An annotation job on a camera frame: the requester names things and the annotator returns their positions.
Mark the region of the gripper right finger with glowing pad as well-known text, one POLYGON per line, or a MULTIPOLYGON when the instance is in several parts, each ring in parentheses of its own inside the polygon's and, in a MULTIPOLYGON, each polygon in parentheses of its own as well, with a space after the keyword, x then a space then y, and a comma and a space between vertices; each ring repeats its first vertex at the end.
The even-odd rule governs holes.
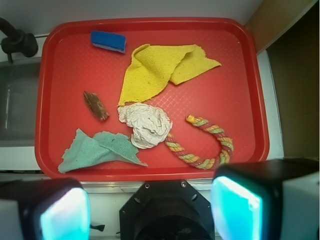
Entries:
POLYGON ((222 165, 214 174, 210 203, 224 240, 317 240, 320 163, 283 158, 222 165))

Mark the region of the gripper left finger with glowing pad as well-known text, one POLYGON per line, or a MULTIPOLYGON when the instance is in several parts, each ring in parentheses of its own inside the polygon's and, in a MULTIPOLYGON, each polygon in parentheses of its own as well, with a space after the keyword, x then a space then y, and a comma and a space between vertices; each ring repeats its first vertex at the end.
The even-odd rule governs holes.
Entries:
POLYGON ((87 240, 91 209, 74 178, 0 183, 2 240, 87 240))

